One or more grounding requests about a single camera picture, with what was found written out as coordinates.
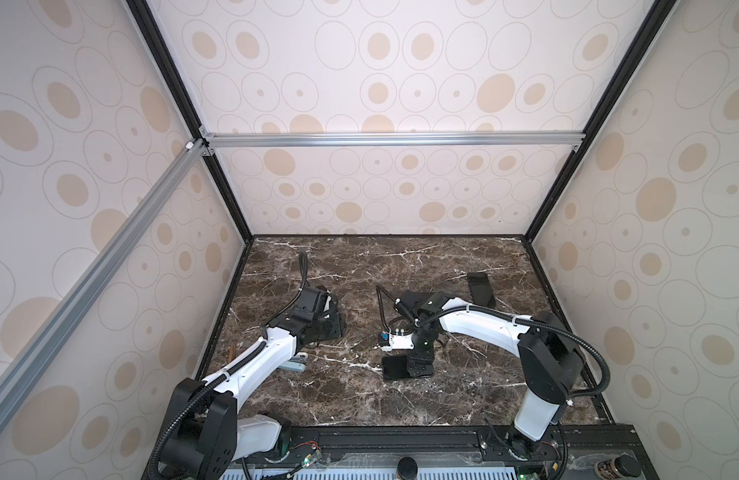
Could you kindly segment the black phone with pink case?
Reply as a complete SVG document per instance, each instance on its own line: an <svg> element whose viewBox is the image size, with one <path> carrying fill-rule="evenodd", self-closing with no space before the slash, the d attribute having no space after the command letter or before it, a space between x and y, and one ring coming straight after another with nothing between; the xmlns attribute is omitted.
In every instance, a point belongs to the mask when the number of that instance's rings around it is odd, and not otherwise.
<svg viewBox="0 0 739 480"><path fill-rule="evenodd" d="M433 364L414 360L408 355L387 356L381 360L385 381L399 381L433 376Z"/></svg>

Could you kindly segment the silver-edged black phone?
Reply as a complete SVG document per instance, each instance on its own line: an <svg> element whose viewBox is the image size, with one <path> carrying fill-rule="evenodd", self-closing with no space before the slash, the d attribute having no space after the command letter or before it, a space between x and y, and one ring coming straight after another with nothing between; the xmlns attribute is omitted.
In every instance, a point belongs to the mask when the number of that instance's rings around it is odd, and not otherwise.
<svg viewBox="0 0 739 480"><path fill-rule="evenodd" d="M489 276L485 272L467 273L467 284L469 284L473 304L491 309L497 307L497 298L493 294Z"/></svg>

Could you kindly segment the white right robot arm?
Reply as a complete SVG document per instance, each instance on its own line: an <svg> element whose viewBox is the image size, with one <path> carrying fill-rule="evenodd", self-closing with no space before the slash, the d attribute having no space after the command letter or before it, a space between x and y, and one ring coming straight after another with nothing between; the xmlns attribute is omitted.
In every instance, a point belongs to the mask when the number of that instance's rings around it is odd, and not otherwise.
<svg viewBox="0 0 739 480"><path fill-rule="evenodd" d="M383 332L379 346L387 381L435 373L435 343L443 333L466 335L513 354L527 392L501 443L519 461L531 459L549 426L579 397L597 396L611 383L607 360L589 342L543 311L511 315L441 292L394 296L377 285Z"/></svg>

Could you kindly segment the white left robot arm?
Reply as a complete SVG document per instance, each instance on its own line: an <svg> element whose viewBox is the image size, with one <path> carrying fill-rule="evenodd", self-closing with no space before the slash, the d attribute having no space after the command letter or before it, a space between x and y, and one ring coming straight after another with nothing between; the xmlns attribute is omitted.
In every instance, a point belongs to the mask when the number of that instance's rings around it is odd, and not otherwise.
<svg viewBox="0 0 739 480"><path fill-rule="evenodd" d="M263 453L275 462L289 456L291 426L273 415L241 419L246 400L281 365L311 344L341 338L345 321L338 300L305 277L299 253L297 294L261 326L253 346L201 380L186 378L173 390L148 458L149 479L218 479L233 462Z"/></svg>

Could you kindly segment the light blue stapler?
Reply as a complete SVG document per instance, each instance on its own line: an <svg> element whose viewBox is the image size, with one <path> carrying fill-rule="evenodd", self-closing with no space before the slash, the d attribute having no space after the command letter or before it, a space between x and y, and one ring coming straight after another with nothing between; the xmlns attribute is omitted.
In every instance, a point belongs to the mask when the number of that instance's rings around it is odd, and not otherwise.
<svg viewBox="0 0 739 480"><path fill-rule="evenodd" d="M283 362L278 366L279 369L285 371L305 372L307 356L295 355L293 358Z"/></svg>

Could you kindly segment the black knob centre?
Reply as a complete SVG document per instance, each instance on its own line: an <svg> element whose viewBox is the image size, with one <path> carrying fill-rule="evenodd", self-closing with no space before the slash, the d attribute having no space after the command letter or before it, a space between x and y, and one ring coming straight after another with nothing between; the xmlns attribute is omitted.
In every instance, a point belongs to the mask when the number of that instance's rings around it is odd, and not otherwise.
<svg viewBox="0 0 739 480"><path fill-rule="evenodd" d="M417 480L419 477L419 464L409 456L399 459L397 469L395 469L395 478L397 480Z"/></svg>

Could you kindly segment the silver aluminium rail back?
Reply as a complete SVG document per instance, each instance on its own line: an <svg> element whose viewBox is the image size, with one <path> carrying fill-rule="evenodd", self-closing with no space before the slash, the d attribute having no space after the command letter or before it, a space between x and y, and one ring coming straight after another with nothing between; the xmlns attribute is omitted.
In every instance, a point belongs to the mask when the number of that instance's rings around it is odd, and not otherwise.
<svg viewBox="0 0 739 480"><path fill-rule="evenodd" d="M582 131L211 134L212 148L579 145Z"/></svg>

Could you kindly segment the silver aluminium rail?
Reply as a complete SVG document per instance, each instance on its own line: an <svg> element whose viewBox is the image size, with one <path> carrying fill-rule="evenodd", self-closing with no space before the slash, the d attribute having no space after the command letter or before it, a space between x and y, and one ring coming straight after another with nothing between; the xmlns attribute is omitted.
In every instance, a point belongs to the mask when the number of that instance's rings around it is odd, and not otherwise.
<svg viewBox="0 0 739 480"><path fill-rule="evenodd" d="M196 138L183 149L6 370L0 380L0 436L206 148L207 141Z"/></svg>
<svg viewBox="0 0 739 480"><path fill-rule="evenodd" d="M212 148L579 145L582 131L211 134Z"/></svg>

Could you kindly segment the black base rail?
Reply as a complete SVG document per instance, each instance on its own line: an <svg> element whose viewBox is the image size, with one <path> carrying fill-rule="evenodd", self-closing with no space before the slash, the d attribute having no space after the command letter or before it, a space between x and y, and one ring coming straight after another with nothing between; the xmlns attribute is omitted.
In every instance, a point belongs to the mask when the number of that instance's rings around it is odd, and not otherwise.
<svg viewBox="0 0 739 480"><path fill-rule="evenodd" d="M419 464L417 479L593 479L595 463L633 456L643 474L657 470L629 425L553 426L531 459L519 461L499 441L503 426L295 427L289 456L259 453L233 463L226 479L397 479L399 459Z"/></svg>

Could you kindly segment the silver aluminium rail left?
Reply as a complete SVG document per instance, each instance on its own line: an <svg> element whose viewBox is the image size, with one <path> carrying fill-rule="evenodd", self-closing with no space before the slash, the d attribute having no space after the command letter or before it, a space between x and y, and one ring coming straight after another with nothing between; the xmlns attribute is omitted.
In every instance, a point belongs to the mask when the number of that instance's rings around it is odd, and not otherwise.
<svg viewBox="0 0 739 480"><path fill-rule="evenodd" d="M183 149L6 370L0 380L0 436L206 148L207 141L196 138Z"/></svg>

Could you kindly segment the black corner frame post left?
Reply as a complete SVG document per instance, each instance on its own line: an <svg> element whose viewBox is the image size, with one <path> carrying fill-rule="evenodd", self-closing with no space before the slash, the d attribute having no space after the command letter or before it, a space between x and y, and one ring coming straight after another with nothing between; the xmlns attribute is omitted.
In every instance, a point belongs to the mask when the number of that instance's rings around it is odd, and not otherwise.
<svg viewBox="0 0 739 480"><path fill-rule="evenodd" d="M157 26L156 19L149 5L143 0L127 0L126 5L155 61L183 122L187 126L188 132L193 139L207 140L208 137L202 133L202 123L194 108L189 92L178 72L177 66ZM238 202L233 195L227 176L217 156L214 153L209 153L203 156L203 159L242 240L248 243L253 240L253 234L241 213Z"/></svg>

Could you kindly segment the black corner frame post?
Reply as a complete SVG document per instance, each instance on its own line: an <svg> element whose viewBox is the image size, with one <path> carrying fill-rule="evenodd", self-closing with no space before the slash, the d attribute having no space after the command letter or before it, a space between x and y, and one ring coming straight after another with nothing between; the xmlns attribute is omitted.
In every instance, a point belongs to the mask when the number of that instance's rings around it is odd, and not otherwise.
<svg viewBox="0 0 739 480"><path fill-rule="evenodd" d="M189 92L178 72L177 66L157 26L156 19L149 5L143 0L127 0L126 5L155 61L183 122L187 126L188 132L193 139L207 140L208 137L202 133L202 123L194 108ZM238 202L233 195L227 176L217 156L214 153L209 153L203 156L203 159L242 240L248 243L253 240L253 234L241 213Z"/></svg>
<svg viewBox="0 0 739 480"><path fill-rule="evenodd" d="M601 129L607 123L607 119L609 119L609 116L615 110L617 101L621 99L621 95L623 95L623 92L627 89L627 85L629 85L629 82L635 76L635 72L637 72L643 60L645 60L649 48L651 48L653 42L659 36L661 28L663 28L665 22L667 22L669 16L671 16L673 10L677 7L677 4L679 4L677 0L657 0L651 4L645 20L643 20L637 32L635 32L635 37L633 37L631 43L627 45L625 55L623 55L623 59L617 65L613 78L607 84L607 88L603 90L603 96L599 99L599 103L597 103L597 107L593 110L591 118L585 124L585 129L583 129L585 138L581 141L581 145L575 148L569 154L567 160L565 160L561 172L559 172L557 179L551 185L551 190L549 190L549 193L545 196L545 200L541 203L541 208L539 208L537 215L533 218L533 222L529 225L527 233L523 235L526 246L533 245L533 241L541 233L541 229L547 223L547 219L549 219L551 212L557 206L561 195L563 195L563 192L565 192L565 189L567 189L567 186L573 180L575 172L579 169L579 164L583 162L587 151L593 146L597 135L599 135L599 132L601 132Z"/></svg>

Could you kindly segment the black corner frame post right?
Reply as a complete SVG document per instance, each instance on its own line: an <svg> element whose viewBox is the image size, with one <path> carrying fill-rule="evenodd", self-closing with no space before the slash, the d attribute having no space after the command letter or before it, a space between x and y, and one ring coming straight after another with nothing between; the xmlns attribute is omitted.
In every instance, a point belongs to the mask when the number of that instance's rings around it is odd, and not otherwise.
<svg viewBox="0 0 739 480"><path fill-rule="evenodd" d="M599 103L597 103L597 107L593 110L591 118L585 124L585 129L583 129L585 138L581 141L581 145L575 148L569 154L567 160L565 160L561 172L559 172L557 179L551 185L551 190L549 190L549 193L545 196L545 200L541 203L541 208L539 208L537 215L533 218L533 222L529 225L527 233L523 235L526 246L533 245L533 241L541 233L541 229L547 223L547 219L549 219L551 212L557 206L561 195L563 195L563 192L565 192L565 189L567 189L567 186L573 180L575 172L579 169L579 164L583 162L587 151L593 146L597 135L599 135L599 132L601 132L601 129L607 123L607 119L609 119L609 116L615 110L617 101L621 99L621 95L623 95L623 92L627 89L627 85L629 85L629 82L635 76L635 72L637 72L643 60L645 60L649 48L651 48L653 42L659 36L661 28L663 28L665 22L667 22L669 16L671 16L673 10L677 7L677 4L679 4L677 0L657 0L651 4L645 20L643 20L637 32L635 32L635 37L633 37L631 43L627 45L625 55L623 55L623 59L617 65L613 78L607 84L607 88L603 90L603 96L599 99Z"/></svg>

